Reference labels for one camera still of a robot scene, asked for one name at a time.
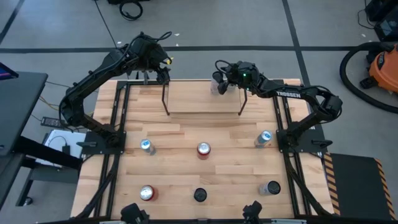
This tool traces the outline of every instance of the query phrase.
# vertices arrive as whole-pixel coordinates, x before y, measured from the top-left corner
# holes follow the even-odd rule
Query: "red can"
[[[198,158],[201,160],[209,158],[210,150],[211,150],[210,145],[207,142],[199,143],[197,147]]]
[[[157,191],[151,185],[145,185],[141,188],[140,197],[144,201],[156,200]]]

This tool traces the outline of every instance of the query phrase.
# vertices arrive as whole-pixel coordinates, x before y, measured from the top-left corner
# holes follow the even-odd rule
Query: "yellow and black striped panel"
[[[325,159],[325,171],[326,171],[326,179],[328,182],[329,194],[331,198],[331,203],[333,204],[333,209],[335,214],[340,215],[340,207],[338,205],[338,196],[337,196],[337,187],[336,187],[336,178],[335,172],[333,170],[333,161],[331,159],[330,153],[327,152],[323,158]]]
[[[394,213],[394,208],[392,207],[392,201],[390,197],[390,192],[388,191],[387,188],[387,182],[386,182],[386,176],[384,175],[383,167],[381,165],[381,161],[379,159],[374,159],[377,162],[377,168],[379,168],[379,174],[381,178],[381,183],[383,184],[383,190],[384,190],[384,195],[386,196],[387,199],[387,206],[389,209],[389,213],[391,216],[392,220],[397,220],[397,217]]]

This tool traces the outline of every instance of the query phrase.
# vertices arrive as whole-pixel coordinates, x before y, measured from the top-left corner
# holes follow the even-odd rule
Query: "laptop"
[[[18,74],[0,62],[0,80],[18,78]]]

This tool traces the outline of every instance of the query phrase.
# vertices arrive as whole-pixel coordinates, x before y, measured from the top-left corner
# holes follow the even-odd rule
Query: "floor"
[[[373,30],[357,23],[363,0],[151,0],[142,3],[144,14],[134,22],[124,20],[118,7],[106,0],[97,4],[92,0],[0,1],[0,61],[17,71],[48,73],[42,96],[57,105],[65,94],[64,85],[96,69],[115,45],[124,45],[140,31],[158,37],[170,30],[174,34],[160,44],[174,57],[172,78],[210,78],[215,60],[246,60],[256,63],[269,78],[301,78],[306,85],[325,85],[344,102],[341,117],[323,125],[326,138],[334,142],[328,150],[379,158],[398,210],[394,175],[398,119],[355,97],[338,74],[349,47],[378,41]],[[347,68],[353,83],[366,76],[365,68],[364,54],[353,57]],[[397,104],[396,96],[385,91],[368,94]],[[85,100],[86,111],[94,109],[95,101],[93,93]],[[42,102],[32,114],[39,119],[57,116]],[[41,141],[49,131],[31,117],[23,135]],[[34,204],[14,206],[26,175],[22,169],[17,176],[0,211],[0,222],[68,218],[76,187],[72,184],[35,182],[30,191]]]

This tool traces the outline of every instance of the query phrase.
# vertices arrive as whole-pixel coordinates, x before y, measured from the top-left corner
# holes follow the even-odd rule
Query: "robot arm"
[[[170,79],[167,67],[161,68],[160,64],[165,59],[171,59],[164,49],[157,43],[171,35],[171,32],[164,34],[161,38],[155,39],[144,33],[135,37],[130,44],[112,50],[105,56],[103,63],[94,72],[69,88],[60,103],[59,117],[61,114],[67,123],[72,126],[83,126],[100,135],[110,145],[118,143],[119,138],[116,131],[108,124],[101,124],[95,119],[87,116],[83,107],[83,100],[104,82],[112,77],[120,76],[132,71],[155,71],[157,81],[160,84],[167,83]]]
[[[218,62],[227,63],[227,67],[218,68]],[[216,62],[217,72],[213,78],[219,83],[218,91],[224,94],[228,85],[237,85],[250,91],[253,95],[260,98],[271,98],[273,96],[284,96],[288,98],[303,99],[312,108],[312,113],[299,122],[292,122],[284,133],[284,146],[294,147],[298,145],[298,138],[304,131],[316,124],[322,124],[333,121],[341,114],[341,105],[343,102],[332,94],[328,89],[322,86],[292,86],[280,85],[266,78],[259,73],[256,65],[250,62],[228,63],[222,60]],[[317,96],[323,98],[319,103]]]

